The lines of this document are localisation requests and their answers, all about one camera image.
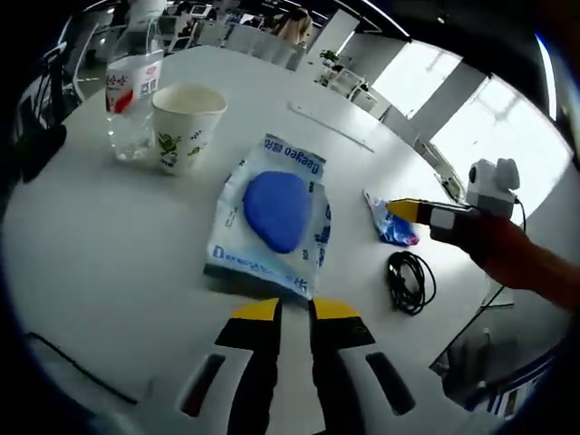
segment window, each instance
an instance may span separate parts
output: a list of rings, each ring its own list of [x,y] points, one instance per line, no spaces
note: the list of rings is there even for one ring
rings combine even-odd
[[[408,43],[372,86],[407,118],[417,113],[461,58],[425,43]]]
[[[497,77],[486,80],[431,142],[467,185],[479,159],[514,159],[531,214],[560,179],[571,151],[551,122],[526,98]],[[514,213],[513,220],[521,222]]]

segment black cable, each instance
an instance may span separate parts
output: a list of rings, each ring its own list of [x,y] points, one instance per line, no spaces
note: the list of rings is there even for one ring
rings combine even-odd
[[[518,197],[516,197],[516,204],[518,204],[520,206],[520,208],[522,209],[522,220],[523,220],[523,225],[522,228],[524,228],[524,232],[527,231],[527,222],[526,222],[526,211],[524,210],[524,204],[522,204],[522,201],[519,200]]]
[[[427,268],[431,280],[433,281],[433,294],[429,299],[425,296],[425,272],[423,266]],[[405,284],[405,278],[401,270],[407,266],[415,276],[419,288],[409,288]],[[395,252],[387,260],[386,270],[387,284],[391,291],[391,299],[395,308],[408,315],[416,315],[423,311],[437,294],[437,284],[435,276],[429,265],[420,256],[409,251]]]
[[[61,351],[58,347],[56,347],[54,344],[52,344],[51,342],[46,340],[44,337],[42,337],[38,333],[26,333],[24,335],[24,338],[35,339],[35,340],[38,340],[39,342],[45,344],[46,346],[50,347],[53,351],[58,353],[58,355],[60,357],[62,357],[66,362],[68,362],[70,365],[72,365],[72,367],[74,367],[76,370],[78,370],[79,372],[84,374],[87,378],[89,378],[91,381],[93,381],[94,383],[96,383],[100,387],[104,388],[105,390],[107,390],[108,392],[113,394],[114,396],[117,396],[119,399],[126,401],[128,404],[131,404],[131,405],[137,404],[137,400],[135,400],[132,397],[128,396],[127,394],[124,394],[124,393],[120,392],[119,390],[111,387],[105,381],[102,381],[101,379],[97,378],[94,374],[92,374],[91,372],[89,372],[88,370],[83,368],[73,358],[68,356],[66,353]]]

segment ceiling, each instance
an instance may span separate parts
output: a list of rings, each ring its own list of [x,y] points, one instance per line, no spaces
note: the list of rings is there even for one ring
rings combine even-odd
[[[276,0],[284,4],[285,0]],[[379,34],[409,39],[364,0],[293,0],[322,15],[338,7],[366,17]],[[535,37],[535,2],[529,0],[368,0],[399,24],[411,39],[462,56],[484,73],[510,83],[547,113],[546,76]],[[438,21],[442,17],[444,24]],[[358,32],[377,32],[362,20]]]

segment coiled cable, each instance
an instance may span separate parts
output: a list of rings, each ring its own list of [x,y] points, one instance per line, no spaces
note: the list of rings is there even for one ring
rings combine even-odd
[[[406,284],[406,280],[401,274],[404,267],[409,268],[413,273],[417,286],[408,286]],[[429,298],[425,294],[425,272],[423,267],[427,269],[433,281],[433,293]],[[437,294],[437,283],[429,265],[420,256],[409,251],[395,252],[389,257],[387,260],[386,280],[395,309],[408,315],[416,315],[423,311],[423,308],[430,304],[435,294]]]

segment white round table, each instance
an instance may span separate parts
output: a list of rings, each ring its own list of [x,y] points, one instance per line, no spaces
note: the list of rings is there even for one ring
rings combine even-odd
[[[429,263],[438,293],[417,316],[394,312],[384,268],[401,249],[379,241],[363,199],[368,189],[447,201],[427,163],[340,95],[240,53],[175,54],[161,81],[201,83],[226,96],[203,161],[182,178],[123,165],[107,141],[103,91],[79,107],[65,121],[63,148],[38,179],[16,188],[5,216],[6,274],[24,329],[136,398],[164,363],[213,343],[237,307],[252,301],[215,291],[223,283],[202,274],[216,201],[229,172],[271,132],[327,160],[333,229],[318,295],[351,304],[387,349],[431,364],[476,312],[485,276],[420,228],[411,251]],[[375,152],[289,111],[290,101],[315,103],[316,116],[358,129]],[[310,433],[322,429],[311,364],[307,312],[287,305],[271,433],[298,433],[298,422]]]

